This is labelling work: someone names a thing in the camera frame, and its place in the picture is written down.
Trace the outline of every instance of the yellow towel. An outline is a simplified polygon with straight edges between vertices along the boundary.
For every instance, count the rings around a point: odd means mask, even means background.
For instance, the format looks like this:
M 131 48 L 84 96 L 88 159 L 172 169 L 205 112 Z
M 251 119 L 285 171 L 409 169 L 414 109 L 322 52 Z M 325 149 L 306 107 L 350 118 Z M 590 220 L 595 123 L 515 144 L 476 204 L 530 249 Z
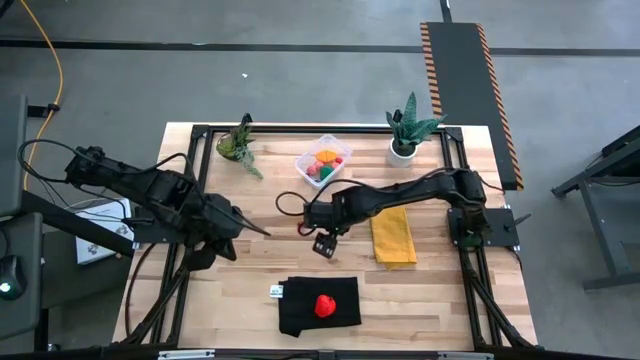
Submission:
M 387 270 L 416 263 L 416 250 L 404 207 L 383 210 L 371 219 L 371 230 L 376 260 Z

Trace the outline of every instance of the wooden tabletop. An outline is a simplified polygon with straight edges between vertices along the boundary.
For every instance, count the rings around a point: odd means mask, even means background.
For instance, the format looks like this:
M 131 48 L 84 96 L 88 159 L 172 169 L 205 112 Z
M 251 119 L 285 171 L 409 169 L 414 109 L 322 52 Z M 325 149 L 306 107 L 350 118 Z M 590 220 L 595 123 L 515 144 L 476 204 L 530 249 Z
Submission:
M 158 160 L 187 152 L 193 123 L 168 123 Z M 499 176 L 489 131 L 484 126 L 463 126 L 464 145 L 472 169 L 489 184 Z M 388 135 L 334 134 L 353 149 L 353 157 L 339 174 L 373 186 L 413 180 L 443 166 L 438 140 L 423 143 L 411 168 L 389 167 L 385 156 Z M 312 198 L 316 190 L 294 168 L 297 156 L 306 152 L 319 135 L 253 134 L 250 149 L 255 166 L 264 174 L 260 181 L 240 164 L 211 156 L 206 192 L 229 198 L 257 225 L 269 231 L 265 237 L 244 230 L 234 240 L 238 260 L 218 258 L 211 269 L 191 275 L 185 305 L 180 347 L 253 349 L 348 349 L 348 350 L 471 350 L 473 348 L 457 250 L 452 246 L 445 213 L 449 204 L 429 200 L 407 206 L 418 262 L 394 271 L 377 264 L 373 255 L 369 221 L 352 227 L 339 238 L 336 253 L 327 260 L 311 250 L 313 238 L 296 232 L 299 218 L 280 214 L 275 197 L 294 190 Z M 202 145 L 197 159 L 201 158 Z M 195 164 L 198 173 L 199 164 Z M 182 172 L 184 162 L 168 163 L 165 169 Z M 344 188 L 336 184 L 321 196 Z M 504 205 L 503 195 L 485 187 L 487 207 Z M 283 198 L 285 209 L 301 210 L 299 199 Z M 159 245 L 142 265 L 131 298 L 135 326 L 158 296 L 167 246 Z M 504 249 L 487 248 L 487 262 L 494 297 L 520 333 L 535 343 L 522 273 L 514 255 Z M 137 263 L 141 251 L 132 264 Z M 362 325 L 305 330 L 299 338 L 278 331 L 278 302 L 269 288 L 289 276 L 358 278 Z M 484 306 L 479 306 L 483 334 L 490 341 Z M 121 306 L 114 340 L 124 338 Z

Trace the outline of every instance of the concrete floor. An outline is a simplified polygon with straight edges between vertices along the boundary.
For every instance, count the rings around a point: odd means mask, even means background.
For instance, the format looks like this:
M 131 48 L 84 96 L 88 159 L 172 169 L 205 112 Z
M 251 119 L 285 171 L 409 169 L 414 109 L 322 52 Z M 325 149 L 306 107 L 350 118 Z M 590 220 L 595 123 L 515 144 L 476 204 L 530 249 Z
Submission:
M 30 3 L 56 39 L 417 45 L 418 23 L 441 20 L 437 0 Z M 640 47 L 640 2 L 634 0 L 451 0 L 451 7 L 454 21 L 482 23 L 491 46 Z M 39 37 L 19 3 L 0 20 L 0 38 L 8 36 Z M 100 145 L 139 166 L 155 161 L 168 121 L 239 120 L 249 111 L 270 122 L 383 122 L 384 111 L 403 104 L 410 91 L 421 99 L 419 111 L 430 112 L 423 59 L 415 54 L 59 54 L 63 110 L 45 137 Z M 517 214 L 533 213 L 518 231 L 539 342 L 554 350 L 636 358 L 640 286 L 582 290 L 582 280 L 605 275 L 604 263 L 578 194 L 559 201 L 549 189 L 640 123 L 640 58 L 494 62 L 525 180 L 525 190 L 507 199 Z M 56 89 L 48 50 L 0 48 L 0 96 L 26 93 L 42 104 Z M 30 133 L 39 125 L 30 120 Z M 41 151 L 35 167 L 60 176 L 68 159 L 57 150 Z M 69 201 L 84 198 L 68 187 L 60 190 Z M 52 339 L 66 347 L 107 344 L 122 290 L 56 310 Z M 83 320 L 87 314 L 92 321 Z M 3 343 L 0 352 L 19 350 L 17 343 Z

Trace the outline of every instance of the black towel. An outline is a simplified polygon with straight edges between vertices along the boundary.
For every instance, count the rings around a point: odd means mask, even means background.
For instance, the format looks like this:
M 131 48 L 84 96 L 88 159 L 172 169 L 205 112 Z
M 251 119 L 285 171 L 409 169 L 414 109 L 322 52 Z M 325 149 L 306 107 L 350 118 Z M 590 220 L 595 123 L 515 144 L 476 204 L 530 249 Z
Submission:
M 280 332 L 298 337 L 302 330 L 362 324 L 358 278 L 290 277 L 278 299 Z M 325 318 L 315 313 L 318 296 L 327 295 L 336 302 L 335 312 Z

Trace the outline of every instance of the black ramp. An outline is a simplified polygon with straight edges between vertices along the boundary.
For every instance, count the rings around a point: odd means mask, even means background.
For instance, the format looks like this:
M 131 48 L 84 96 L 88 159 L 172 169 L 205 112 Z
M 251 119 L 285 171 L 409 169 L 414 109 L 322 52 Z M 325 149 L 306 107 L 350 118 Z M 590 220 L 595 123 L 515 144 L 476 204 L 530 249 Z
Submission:
M 420 24 L 434 115 L 452 125 L 489 128 L 502 188 L 521 190 L 522 176 L 482 27 Z

